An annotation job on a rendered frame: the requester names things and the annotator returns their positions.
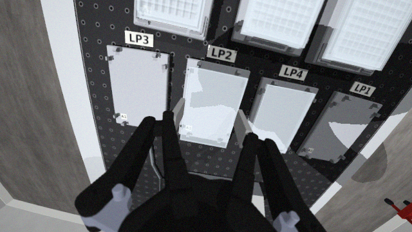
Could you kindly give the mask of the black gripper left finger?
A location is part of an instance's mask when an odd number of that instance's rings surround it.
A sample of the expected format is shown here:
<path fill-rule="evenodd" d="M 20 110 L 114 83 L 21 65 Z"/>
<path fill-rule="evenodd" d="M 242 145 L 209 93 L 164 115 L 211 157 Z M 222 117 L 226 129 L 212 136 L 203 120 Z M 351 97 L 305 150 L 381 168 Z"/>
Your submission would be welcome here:
<path fill-rule="evenodd" d="M 163 112 L 162 120 L 144 117 L 110 168 L 77 196 L 75 207 L 89 232 L 118 232 L 130 214 L 131 194 L 155 137 L 162 137 L 173 224 L 182 231 L 193 227 L 198 203 L 176 133 L 184 107 L 181 98 L 173 110 Z"/>

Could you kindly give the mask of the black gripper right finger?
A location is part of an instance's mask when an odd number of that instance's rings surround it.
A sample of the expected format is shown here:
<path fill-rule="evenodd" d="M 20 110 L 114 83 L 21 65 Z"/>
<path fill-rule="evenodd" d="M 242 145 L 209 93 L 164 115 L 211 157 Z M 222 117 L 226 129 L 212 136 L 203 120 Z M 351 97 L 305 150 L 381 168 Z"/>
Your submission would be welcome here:
<path fill-rule="evenodd" d="M 242 150 L 223 216 L 224 230 L 245 232 L 250 225 L 257 155 L 274 221 L 273 227 L 277 232 L 326 232 L 304 203 L 275 141 L 269 138 L 259 139 L 240 109 L 234 121 L 234 129 Z"/>

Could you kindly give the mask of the white button panel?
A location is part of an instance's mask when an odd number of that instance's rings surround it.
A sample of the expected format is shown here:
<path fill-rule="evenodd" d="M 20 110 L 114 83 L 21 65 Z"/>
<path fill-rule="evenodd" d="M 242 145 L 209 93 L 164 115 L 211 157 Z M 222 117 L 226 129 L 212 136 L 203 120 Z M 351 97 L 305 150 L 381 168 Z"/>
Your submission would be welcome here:
<path fill-rule="evenodd" d="M 157 167 L 155 166 L 155 161 L 154 161 L 154 155 L 153 155 L 153 146 L 151 146 L 151 149 L 149 150 L 150 158 L 151 158 L 151 165 L 153 169 L 155 170 L 158 178 L 159 178 L 159 191 L 162 190 L 162 176 L 159 173 Z M 201 173 L 194 173 L 188 171 L 188 173 L 195 174 L 195 175 L 200 175 L 202 177 L 205 177 L 207 179 L 227 179 L 231 180 L 230 178 L 225 178 L 225 177 L 217 177 L 213 175 L 206 175 L 206 174 L 201 174 Z M 265 216 L 265 207 L 264 207 L 264 197 L 263 193 L 261 190 L 261 187 L 258 182 L 254 182 L 254 190 L 253 190 L 253 196 L 252 196 L 252 203 L 259 209 L 259 211 L 262 213 L 263 216 Z"/>

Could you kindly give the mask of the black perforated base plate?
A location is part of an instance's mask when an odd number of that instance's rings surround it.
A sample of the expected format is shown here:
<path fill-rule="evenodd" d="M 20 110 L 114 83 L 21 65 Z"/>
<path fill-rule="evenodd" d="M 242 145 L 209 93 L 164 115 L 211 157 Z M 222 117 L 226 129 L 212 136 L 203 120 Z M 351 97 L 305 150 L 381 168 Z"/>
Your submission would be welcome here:
<path fill-rule="evenodd" d="M 315 22 L 309 42 L 299 57 L 273 52 L 231 41 L 240 0 L 214 0 L 206 41 L 170 34 L 134 24 L 134 0 L 73 0 L 80 51 L 88 88 L 89 101 L 98 143 L 107 171 L 137 126 L 116 122 L 107 45 L 135 48 L 170 55 L 167 111 L 183 98 L 188 58 L 249 70 L 250 75 L 239 109 L 248 119 L 262 77 L 318 88 L 290 150 L 282 153 L 290 174 L 309 209 L 352 163 L 378 132 L 395 108 L 412 88 L 412 20 L 382 71 L 371 76 L 345 72 L 305 63 L 317 27 L 328 0 L 325 0 Z M 126 43 L 125 31 L 154 35 L 153 47 Z M 234 63 L 207 57 L 209 45 L 237 51 Z M 279 76 L 283 65 L 308 70 L 303 81 Z M 370 97 L 349 91 L 357 81 L 376 87 Z M 308 159 L 296 152 L 308 135 L 334 91 L 382 104 L 364 131 L 344 154 L 345 159 L 331 163 Z M 178 142 L 187 171 L 232 179 L 242 148 L 233 127 L 226 148 L 195 142 Z"/>

